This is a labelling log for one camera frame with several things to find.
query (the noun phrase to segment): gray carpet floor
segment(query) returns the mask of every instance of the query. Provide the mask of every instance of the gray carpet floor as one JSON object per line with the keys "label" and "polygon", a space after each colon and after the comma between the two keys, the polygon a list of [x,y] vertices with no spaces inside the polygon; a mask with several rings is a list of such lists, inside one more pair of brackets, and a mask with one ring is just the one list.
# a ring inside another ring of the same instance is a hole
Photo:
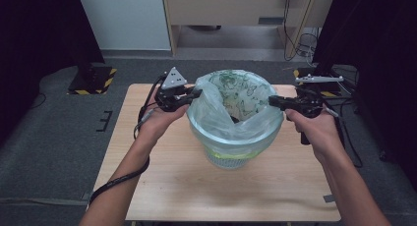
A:
{"label": "gray carpet floor", "polygon": [[[0,204],[0,225],[78,224],[86,209],[83,194],[92,191],[129,85],[153,83],[157,76],[174,66],[190,83],[212,71],[240,69],[254,72],[271,84],[294,85],[292,70],[308,67],[303,62],[151,59],[107,59],[106,64],[117,69],[106,94],[67,94],[67,88],[77,73],[76,68],[62,69],[41,81],[42,95],[39,95],[33,103],[33,109],[28,111],[0,148],[0,198],[12,198],[15,201],[13,204],[4,201]],[[392,225],[417,225],[416,192],[396,164],[379,159],[380,150],[360,115],[354,113],[354,105],[346,105],[343,109],[348,134],[364,163],[359,172],[377,203]],[[107,118],[109,111],[113,115],[102,132],[101,119]],[[350,146],[347,150],[352,160],[358,161]],[[16,203],[17,199],[37,198],[48,199],[49,202]],[[55,200],[63,199],[73,200],[70,203],[80,205],[54,204],[62,203]],[[205,222],[173,224],[219,225]],[[233,225],[269,223],[236,222]],[[292,225],[314,223],[294,222]],[[334,222],[323,225],[342,224]]]}

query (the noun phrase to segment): black curtain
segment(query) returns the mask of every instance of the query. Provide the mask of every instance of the black curtain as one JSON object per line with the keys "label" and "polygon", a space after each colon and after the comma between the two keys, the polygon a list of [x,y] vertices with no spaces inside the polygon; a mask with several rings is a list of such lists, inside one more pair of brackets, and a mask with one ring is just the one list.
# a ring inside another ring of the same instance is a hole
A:
{"label": "black curtain", "polygon": [[0,26],[1,143],[44,76],[104,60],[80,0],[0,0]]}
{"label": "black curtain", "polygon": [[316,73],[333,64],[359,71],[359,111],[388,158],[417,190],[416,0],[333,0],[318,41]]}

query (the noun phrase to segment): clear plastic bag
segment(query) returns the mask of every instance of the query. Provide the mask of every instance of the clear plastic bag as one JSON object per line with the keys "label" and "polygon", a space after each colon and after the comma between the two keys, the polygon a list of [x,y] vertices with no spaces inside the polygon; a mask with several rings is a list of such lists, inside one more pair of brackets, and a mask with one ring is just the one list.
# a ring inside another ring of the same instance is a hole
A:
{"label": "clear plastic bag", "polygon": [[191,129],[215,158],[249,159],[270,146],[282,111],[268,105],[274,88],[260,76],[242,71],[217,71],[200,77],[202,95],[187,111]]}

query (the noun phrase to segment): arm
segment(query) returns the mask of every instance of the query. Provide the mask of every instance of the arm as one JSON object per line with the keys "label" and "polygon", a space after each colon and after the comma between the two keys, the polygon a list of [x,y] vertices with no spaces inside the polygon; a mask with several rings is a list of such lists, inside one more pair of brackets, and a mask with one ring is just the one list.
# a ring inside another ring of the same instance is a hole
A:
{"label": "arm", "polygon": [[[109,181],[141,169],[157,140],[172,122],[184,115],[187,108],[188,105],[182,106],[175,112],[155,109]],[[140,176],[137,176],[99,195],[89,206],[80,225],[123,225],[139,179]]]}
{"label": "arm", "polygon": [[295,110],[285,110],[298,132],[304,132],[322,164],[341,219],[346,225],[389,225],[364,180],[345,152],[334,118],[326,111],[308,119]]}

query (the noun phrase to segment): forearm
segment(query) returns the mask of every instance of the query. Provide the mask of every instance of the forearm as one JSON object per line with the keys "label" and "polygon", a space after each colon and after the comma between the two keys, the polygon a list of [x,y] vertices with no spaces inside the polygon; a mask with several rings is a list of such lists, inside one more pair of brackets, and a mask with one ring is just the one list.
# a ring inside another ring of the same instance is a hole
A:
{"label": "forearm", "polygon": [[344,151],[330,154],[321,163],[342,221],[346,225],[389,225]]}
{"label": "forearm", "polygon": [[[109,181],[141,169],[156,141],[138,137]],[[140,176],[103,192],[89,206],[80,225],[122,225]]]}

